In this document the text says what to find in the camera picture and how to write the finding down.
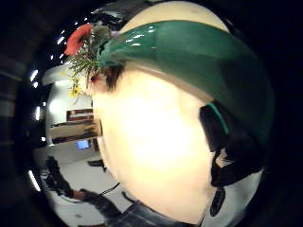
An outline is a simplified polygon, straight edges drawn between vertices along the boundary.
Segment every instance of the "cable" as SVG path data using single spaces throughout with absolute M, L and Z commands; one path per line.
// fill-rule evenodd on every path
M 83 201 L 70 201 L 70 200 L 68 200 L 68 199 L 66 199 L 66 198 L 64 198 L 64 197 L 62 197 L 62 196 L 60 196 L 60 197 L 61 197 L 64 201 L 68 201 L 68 202 L 72 202 L 72 203 L 85 203 L 85 202 L 94 200 L 94 199 L 96 199 L 96 198 L 98 198 L 98 197 L 101 197 L 101 196 L 103 196 L 103 195 L 105 195 L 105 194 L 107 194 L 107 193 L 109 193 L 109 192 L 115 190 L 119 185 L 120 185 L 120 183 L 117 183 L 115 186 L 113 186 L 113 187 L 111 187 L 111 188 L 109 188 L 109 189 L 107 189 L 107 190 L 101 192 L 101 193 L 98 194 L 97 196 L 92 197 L 92 198 L 89 198 L 89 199 L 86 199 L 86 200 L 83 200 Z

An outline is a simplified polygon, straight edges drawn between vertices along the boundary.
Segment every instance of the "computer monitor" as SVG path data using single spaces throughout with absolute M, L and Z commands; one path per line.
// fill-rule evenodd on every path
M 89 148 L 89 142 L 88 140 L 80 140 L 76 142 L 78 149 L 87 149 Z

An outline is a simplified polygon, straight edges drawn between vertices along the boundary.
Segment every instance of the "red flower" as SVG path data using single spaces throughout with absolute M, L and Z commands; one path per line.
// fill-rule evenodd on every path
M 87 35 L 91 33 L 92 25 L 86 24 L 83 26 L 80 26 L 77 30 L 71 34 L 71 36 L 68 38 L 66 49 L 64 51 L 65 55 L 75 55 L 77 54 L 80 47 L 83 46 L 83 38 L 85 38 Z

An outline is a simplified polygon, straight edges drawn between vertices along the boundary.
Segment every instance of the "yellow flower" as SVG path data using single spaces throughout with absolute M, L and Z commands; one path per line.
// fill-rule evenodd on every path
M 66 73 L 65 70 L 63 70 L 63 71 L 60 72 L 60 76 L 64 77 L 64 76 L 66 76 L 66 75 L 67 75 L 67 73 Z

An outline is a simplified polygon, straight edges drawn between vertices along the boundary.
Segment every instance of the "wall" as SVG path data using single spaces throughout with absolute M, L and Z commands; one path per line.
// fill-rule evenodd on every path
M 90 96 L 71 97 L 68 95 L 71 86 L 70 80 L 56 81 L 49 93 L 45 117 L 45 135 L 48 145 L 52 145 L 48 131 L 50 125 L 65 122 L 66 111 L 92 108 Z

